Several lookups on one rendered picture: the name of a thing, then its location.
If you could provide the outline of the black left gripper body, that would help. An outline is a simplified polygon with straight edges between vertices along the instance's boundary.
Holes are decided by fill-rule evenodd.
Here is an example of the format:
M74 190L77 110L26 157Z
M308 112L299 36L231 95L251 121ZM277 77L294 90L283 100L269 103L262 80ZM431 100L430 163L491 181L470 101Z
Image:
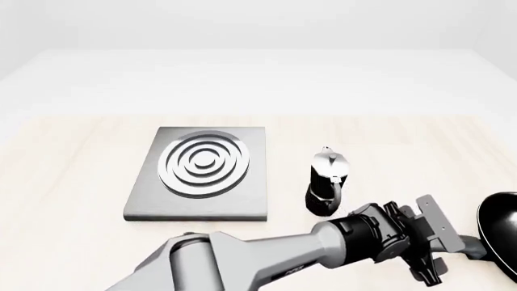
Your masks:
M408 264L415 280L425 283L427 287L441 284L439 276L447 273L448 267L442 258L432 255L431 243L427 239L431 228L424 217L417 217L409 206L399 207L394 201L385 204L384 209L409 239L409 246L400 256Z

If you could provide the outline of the black and silver moka pot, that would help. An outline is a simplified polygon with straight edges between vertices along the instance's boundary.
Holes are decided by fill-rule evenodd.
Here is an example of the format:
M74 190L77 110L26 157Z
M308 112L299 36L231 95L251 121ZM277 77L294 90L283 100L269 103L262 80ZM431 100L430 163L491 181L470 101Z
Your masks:
M342 154L322 147L313 156L310 182L305 194L305 207L313 215L330 217L342 201L342 188L350 172L350 164Z

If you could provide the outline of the flat grey stove plate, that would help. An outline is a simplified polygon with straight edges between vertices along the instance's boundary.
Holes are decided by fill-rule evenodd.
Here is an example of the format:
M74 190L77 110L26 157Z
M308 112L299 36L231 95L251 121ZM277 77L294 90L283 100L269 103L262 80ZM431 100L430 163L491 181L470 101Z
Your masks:
M265 128L158 128L123 218L266 221Z

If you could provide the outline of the black frying pan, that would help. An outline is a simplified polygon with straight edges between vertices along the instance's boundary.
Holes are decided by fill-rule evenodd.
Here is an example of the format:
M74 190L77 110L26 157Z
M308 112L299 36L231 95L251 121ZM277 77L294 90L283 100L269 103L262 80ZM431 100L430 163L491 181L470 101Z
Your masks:
M487 196L477 208L479 238L463 235L470 260L490 261L517 283L517 192Z

